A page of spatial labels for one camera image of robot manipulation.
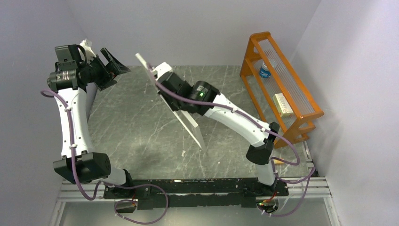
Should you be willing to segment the silver picture frame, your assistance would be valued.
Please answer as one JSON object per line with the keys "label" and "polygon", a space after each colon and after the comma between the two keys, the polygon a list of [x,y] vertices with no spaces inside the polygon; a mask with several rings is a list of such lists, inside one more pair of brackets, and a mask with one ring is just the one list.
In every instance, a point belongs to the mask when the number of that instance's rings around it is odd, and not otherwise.
{"label": "silver picture frame", "polygon": [[160,65],[154,67],[151,66],[140,53],[136,53],[135,57],[142,64],[145,69],[147,76],[150,78],[150,81],[155,86],[157,94],[163,100],[163,102],[168,106],[169,110],[174,114],[174,116],[180,121],[182,126],[186,129],[186,131],[190,134],[190,136],[194,139],[201,151],[206,151],[206,145],[204,143],[204,139],[200,130],[199,124],[194,120],[192,115],[187,111],[178,109],[178,102],[173,103],[173,98],[168,97],[168,94],[161,91],[157,86],[155,81],[159,81],[160,78],[167,73],[173,73],[173,68],[166,62],[161,63]]}

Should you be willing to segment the orange wooden shelf rack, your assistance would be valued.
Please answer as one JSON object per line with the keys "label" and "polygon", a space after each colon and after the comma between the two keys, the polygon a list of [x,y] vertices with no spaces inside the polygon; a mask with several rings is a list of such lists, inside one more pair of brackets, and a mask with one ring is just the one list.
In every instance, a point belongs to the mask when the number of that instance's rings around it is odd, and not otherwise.
{"label": "orange wooden shelf rack", "polygon": [[[261,78],[259,69],[265,62],[270,78]],[[270,109],[280,125],[283,137],[296,144],[307,141],[315,130],[315,119],[324,115],[293,66],[285,57],[270,32],[251,34],[239,73],[261,120],[271,122],[264,112]],[[294,115],[280,117],[273,101],[282,93]]]}

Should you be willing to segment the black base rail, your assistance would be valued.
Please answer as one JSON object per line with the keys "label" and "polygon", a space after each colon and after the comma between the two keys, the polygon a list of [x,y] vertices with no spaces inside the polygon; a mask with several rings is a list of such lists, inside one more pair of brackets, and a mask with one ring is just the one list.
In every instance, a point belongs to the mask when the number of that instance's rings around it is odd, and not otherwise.
{"label": "black base rail", "polygon": [[269,197],[288,196],[287,184],[264,185],[257,178],[131,180],[123,188],[106,186],[105,199],[132,199],[139,210],[154,208],[230,206],[254,208]]}

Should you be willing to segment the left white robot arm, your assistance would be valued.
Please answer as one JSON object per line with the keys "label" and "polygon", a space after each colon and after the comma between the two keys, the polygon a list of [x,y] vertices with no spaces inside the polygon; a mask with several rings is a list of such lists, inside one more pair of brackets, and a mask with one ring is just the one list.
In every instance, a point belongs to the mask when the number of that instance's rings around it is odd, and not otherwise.
{"label": "left white robot arm", "polygon": [[47,80],[50,96],[56,99],[60,113],[63,144],[61,159],[53,163],[54,170],[71,183],[90,183],[103,179],[116,184],[116,192],[130,197],[135,185],[128,181],[127,172],[111,166],[105,153],[98,153],[92,144],[87,119],[87,86],[95,84],[104,90],[116,84],[118,75],[130,71],[106,48],[101,53],[108,60],[104,64],[90,46],[72,44],[55,47],[56,70]]}

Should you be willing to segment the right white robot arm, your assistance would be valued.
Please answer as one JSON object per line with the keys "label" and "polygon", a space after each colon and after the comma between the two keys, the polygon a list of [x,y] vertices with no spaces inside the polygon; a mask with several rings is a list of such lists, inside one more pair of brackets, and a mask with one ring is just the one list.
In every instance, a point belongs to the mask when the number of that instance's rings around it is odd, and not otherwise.
{"label": "right white robot arm", "polygon": [[275,122],[260,121],[232,103],[217,88],[205,81],[190,85],[174,72],[156,75],[156,81],[168,92],[160,89],[172,111],[186,111],[216,120],[244,137],[249,143],[246,158],[255,164],[259,191],[271,195],[277,189],[276,176],[270,162],[274,140],[279,130]]}

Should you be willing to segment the blue white can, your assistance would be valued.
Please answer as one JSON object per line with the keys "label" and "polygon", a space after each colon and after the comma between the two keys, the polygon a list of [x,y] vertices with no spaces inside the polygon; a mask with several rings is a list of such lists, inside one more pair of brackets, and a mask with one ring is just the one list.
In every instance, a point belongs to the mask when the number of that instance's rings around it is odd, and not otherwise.
{"label": "blue white can", "polygon": [[262,63],[260,69],[259,69],[259,76],[261,78],[270,78],[271,77],[271,72],[268,69],[267,65],[265,64],[265,62]]}

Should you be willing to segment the yellow stick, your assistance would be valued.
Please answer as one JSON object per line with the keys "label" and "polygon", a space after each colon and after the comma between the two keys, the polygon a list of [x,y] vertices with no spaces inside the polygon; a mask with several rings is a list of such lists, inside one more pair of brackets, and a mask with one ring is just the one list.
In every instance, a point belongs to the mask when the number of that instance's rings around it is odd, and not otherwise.
{"label": "yellow stick", "polygon": [[277,164],[277,165],[281,165],[281,164],[284,164],[284,162],[282,162],[282,161],[280,161],[280,160],[273,160],[273,162],[274,162],[274,164]]}

